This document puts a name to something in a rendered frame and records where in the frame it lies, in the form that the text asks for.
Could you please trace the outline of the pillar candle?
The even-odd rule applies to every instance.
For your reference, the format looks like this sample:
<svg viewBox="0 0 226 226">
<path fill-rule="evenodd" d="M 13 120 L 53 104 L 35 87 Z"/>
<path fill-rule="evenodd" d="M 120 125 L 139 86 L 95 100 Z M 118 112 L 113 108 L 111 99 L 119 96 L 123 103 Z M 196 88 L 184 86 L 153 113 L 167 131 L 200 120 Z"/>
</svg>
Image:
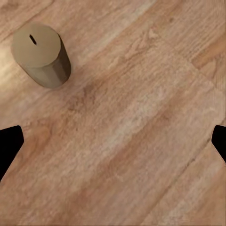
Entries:
<svg viewBox="0 0 226 226">
<path fill-rule="evenodd" d="M 60 34 L 44 24 L 21 28 L 13 37 L 11 53 L 40 86 L 57 88 L 71 74 L 71 63 Z"/>
</svg>

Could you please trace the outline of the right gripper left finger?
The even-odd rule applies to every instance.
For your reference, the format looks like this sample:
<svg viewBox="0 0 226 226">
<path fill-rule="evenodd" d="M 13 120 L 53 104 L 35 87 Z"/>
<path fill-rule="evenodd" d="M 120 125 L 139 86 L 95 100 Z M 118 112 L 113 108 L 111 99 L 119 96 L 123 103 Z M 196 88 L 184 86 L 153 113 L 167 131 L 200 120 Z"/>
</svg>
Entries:
<svg viewBox="0 0 226 226">
<path fill-rule="evenodd" d="M 20 126 L 0 130 L 0 181 L 24 143 Z"/>
</svg>

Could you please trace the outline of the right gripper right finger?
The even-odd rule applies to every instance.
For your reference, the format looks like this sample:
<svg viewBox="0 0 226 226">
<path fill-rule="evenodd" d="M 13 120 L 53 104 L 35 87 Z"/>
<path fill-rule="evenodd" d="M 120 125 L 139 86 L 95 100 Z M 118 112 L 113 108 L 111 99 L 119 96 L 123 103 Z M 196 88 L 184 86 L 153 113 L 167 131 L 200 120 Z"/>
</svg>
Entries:
<svg viewBox="0 0 226 226">
<path fill-rule="evenodd" d="M 226 127 L 215 126 L 211 141 L 226 162 Z"/>
</svg>

